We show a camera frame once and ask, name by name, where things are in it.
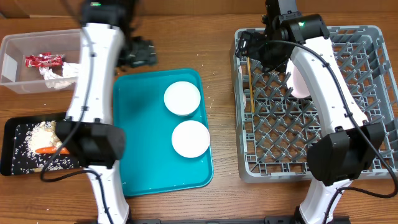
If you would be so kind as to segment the wooden chopstick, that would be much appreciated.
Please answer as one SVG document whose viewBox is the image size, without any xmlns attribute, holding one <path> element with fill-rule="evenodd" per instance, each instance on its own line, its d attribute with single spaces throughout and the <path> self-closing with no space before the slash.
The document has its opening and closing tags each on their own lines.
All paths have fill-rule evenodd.
<svg viewBox="0 0 398 224">
<path fill-rule="evenodd" d="M 251 59 L 246 57 L 247 60 L 247 70 L 248 70 L 248 79 L 249 79 L 249 94 L 250 94 L 250 105 L 251 105 L 251 113 L 254 114 L 254 97 L 252 90 L 252 76 L 251 76 Z"/>
</svg>

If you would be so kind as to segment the large pink plate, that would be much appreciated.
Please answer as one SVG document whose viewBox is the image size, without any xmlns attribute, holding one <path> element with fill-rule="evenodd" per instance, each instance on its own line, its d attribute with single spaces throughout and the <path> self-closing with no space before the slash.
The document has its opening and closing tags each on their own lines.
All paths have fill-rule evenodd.
<svg viewBox="0 0 398 224">
<path fill-rule="evenodd" d="M 306 98 L 310 96 L 310 92 L 303 79 L 303 76 L 291 60 L 288 60 L 287 62 L 285 74 L 288 76 L 286 85 L 287 88 L 292 89 L 292 96 L 296 98 Z"/>
</svg>

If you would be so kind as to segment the white plastic fork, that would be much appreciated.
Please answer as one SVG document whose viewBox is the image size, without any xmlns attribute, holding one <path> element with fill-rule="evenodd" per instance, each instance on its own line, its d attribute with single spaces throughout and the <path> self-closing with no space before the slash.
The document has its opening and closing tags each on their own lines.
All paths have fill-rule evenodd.
<svg viewBox="0 0 398 224">
<path fill-rule="evenodd" d="M 241 65 L 238 68 L 238 75 L 240 75 L 240 78 L 242 79 L 242 82 L 243 82 L 243 70 L 242 70 L 242 66 Z M 243 98 L 242 104 L 243 104 L 243 110 L 244 110 L 246 108 L 246 104 L 247 104 L 247 98 L 246 98 L 246 95 L 244 93 L 242 94 L 242 98 Z"/>
</svg>

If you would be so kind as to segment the white bowl with scraps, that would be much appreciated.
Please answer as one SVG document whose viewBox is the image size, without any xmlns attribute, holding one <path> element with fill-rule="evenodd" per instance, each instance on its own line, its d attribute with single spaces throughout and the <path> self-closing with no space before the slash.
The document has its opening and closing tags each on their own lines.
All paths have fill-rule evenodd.
<svg viewBox="0 0 398 224">
<path fill-rule="evenodd" d="M 166 108 L 178 116 L 192 114 L 200 105 L 201 94 L 198 88 L 185 81 L 171 84 L 164 93 Z"/>
</svg>

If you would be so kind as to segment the white tissue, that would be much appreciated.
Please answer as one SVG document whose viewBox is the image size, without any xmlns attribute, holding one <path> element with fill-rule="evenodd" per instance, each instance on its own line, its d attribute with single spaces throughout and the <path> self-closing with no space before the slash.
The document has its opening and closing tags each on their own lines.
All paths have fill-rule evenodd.
<svg viewBox="0 0 398 224">
<path fill-rule="evenodd" d="M 61 90 L 77 81 L 80 73 L 80 64 L 64 62 L 61 75 L 54 73 L 50 67 L 40 67 L 39 72 L 43 76 L 47 88 Z"/>
</svg>

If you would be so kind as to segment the grey dishwasher rack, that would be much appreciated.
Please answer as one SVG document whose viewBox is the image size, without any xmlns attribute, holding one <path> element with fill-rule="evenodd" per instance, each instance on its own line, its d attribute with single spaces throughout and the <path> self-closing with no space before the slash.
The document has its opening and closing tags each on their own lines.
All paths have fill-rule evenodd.
<svg viewBox="0 0 398 224">
<path fill-rule="evenodd" d="M 334 56 L 359 108 L 386 135 L 382 159 L 372 161 L 362 179 L 386 179 L 386 165 L 397 169 L 397 77 L 393 74 L 382 31 L 377 26 L 332 26 Z M 243 82 L 238 75 L 242 66 Z M 320 139 L 321 127 L 311 98 L 298 99 L 287 88 L 285 73 L 262 71 L 251 59 L 254 114 L 251 113 L 246 58 L 231 56 L 236 104 L 240 178 L 247 183 L 295 182 L 312 178 L 307 149 Z M 247 104 L 243 110 L 242 94 Z"/>
</svg>

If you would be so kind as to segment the red snack wrapper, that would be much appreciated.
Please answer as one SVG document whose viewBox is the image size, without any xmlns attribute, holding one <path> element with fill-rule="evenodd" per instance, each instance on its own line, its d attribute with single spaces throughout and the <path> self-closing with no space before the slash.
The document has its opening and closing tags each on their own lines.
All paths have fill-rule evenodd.
<svg viewBox="0 0 398 224">
<path fill-rule="evenodd" d="M 27 68 L 57 67 L 63 65 L 64 54 L 52 54 L 50 52 L 30 55 L 25 57 L 25 66 Z"/>
</svg>

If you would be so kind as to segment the orange carrot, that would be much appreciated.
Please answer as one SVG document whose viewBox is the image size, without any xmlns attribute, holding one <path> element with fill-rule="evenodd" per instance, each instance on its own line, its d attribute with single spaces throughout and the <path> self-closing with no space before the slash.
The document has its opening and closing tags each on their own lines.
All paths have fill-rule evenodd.
<svg viewBox="0 0 398 224">
<path fill-rule="evenodd" d="M 55 154 L 57 150 L 58 150 L 57 147 L 49 146 L 49 147 L 36 149 L 35 152 L 38 154 Z M 69 151 L 67 150 L 67 148 L 63 147 L 60 151 L 60 154 L 69 154 Z"/>
</svg>

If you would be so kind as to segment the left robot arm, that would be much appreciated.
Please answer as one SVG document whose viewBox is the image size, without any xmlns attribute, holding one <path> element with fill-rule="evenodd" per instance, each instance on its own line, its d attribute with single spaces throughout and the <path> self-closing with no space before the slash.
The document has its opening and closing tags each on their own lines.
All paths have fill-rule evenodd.
<svg viewBox="0 0 398 224">
<path fill-rule="evenodd" d="M 132 223 L 119 173 L 126 134 L 113 124 L 111 106 L 116 68 L 157 62 L 152 41 L 132 36 L 137 5 L 137 1 L 82 3 L 76 17 L 81 26 L 79 74 L 65 120 L 55 128 L 62 147 L 91 182 L 97 223 Z"/>
</svg>

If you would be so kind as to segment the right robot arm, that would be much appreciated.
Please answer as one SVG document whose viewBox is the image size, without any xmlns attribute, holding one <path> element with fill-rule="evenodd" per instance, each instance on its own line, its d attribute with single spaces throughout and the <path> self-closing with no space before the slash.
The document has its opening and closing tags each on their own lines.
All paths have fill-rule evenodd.
<svg viewBox="0 0 398 224">
<path fill-rule="evenodd" d="M 267 0 L 263 33 L 241 34 L 236 56 L 277 68 L 293 68 L 297 98 L 310 96 L 321 138 L 307 151 L 313 175 L 291 223 L 336 223 L 333 211 L 343 192 L 368 169 L 384 140 L 384 126 L 371 124 L 349 92 L 333 55 L 330 32 L 319 14 L 304 16 L 295 1 Z"/>
</svg>

